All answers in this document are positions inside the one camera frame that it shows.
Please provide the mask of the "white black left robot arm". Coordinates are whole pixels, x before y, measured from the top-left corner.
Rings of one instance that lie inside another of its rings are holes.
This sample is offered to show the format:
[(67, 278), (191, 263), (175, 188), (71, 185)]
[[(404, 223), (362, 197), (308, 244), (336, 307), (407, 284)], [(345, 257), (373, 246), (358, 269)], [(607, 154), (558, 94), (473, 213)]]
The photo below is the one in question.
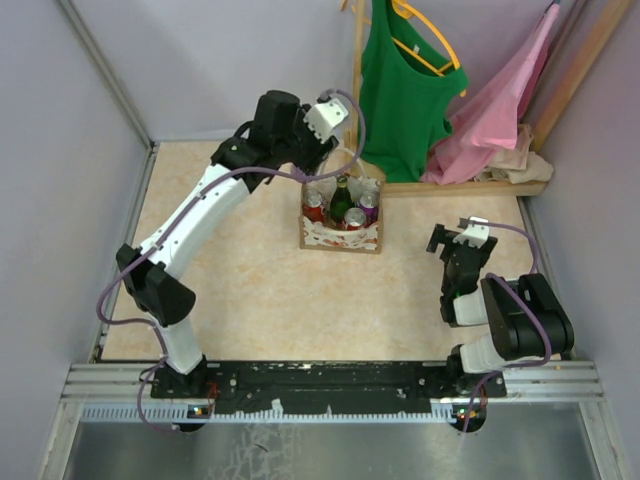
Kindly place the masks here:
[(207, 360), (189, 316), (195, 293), (181, 278), (215, 227), (262, 182), (291, 163), (313, 175), (337, 147), (345, 105), (323, 94), (303, 104), (293, 94), (270, 90), (254, 116), (223, 141), (197, 185), (177, 210), (138, 247), (124, 244), (116, 254), (127, 293), (159, 336), (164, 365), (154, 391), (165, 398), (200, 396), (206, 389)]

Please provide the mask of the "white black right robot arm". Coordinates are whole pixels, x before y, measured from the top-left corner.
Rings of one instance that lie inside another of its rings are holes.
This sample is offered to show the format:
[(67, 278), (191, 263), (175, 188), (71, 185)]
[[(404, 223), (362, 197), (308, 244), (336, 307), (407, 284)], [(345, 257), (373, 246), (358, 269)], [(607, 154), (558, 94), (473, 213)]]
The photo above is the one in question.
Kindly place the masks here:
[(434, 226), (426, 251), (441, 248), (443, 277), (440, 313), (452, 328), (486, 326), (480, 338), (454, 347), (447, 370), (456, 390), (478, 396), (489, 379), (515, 366), (539, 366), (555, 355), (571, 352), (573, 325), (546, 277), (537, 271), (539, 249), (527, 237), (532, 267), (526, 274), (507, 280), (482, 272), (497, 246), (490, 234), (499, 228), (528, 236), (517, 227), (478, 217), (460, 221), (456, 231)]

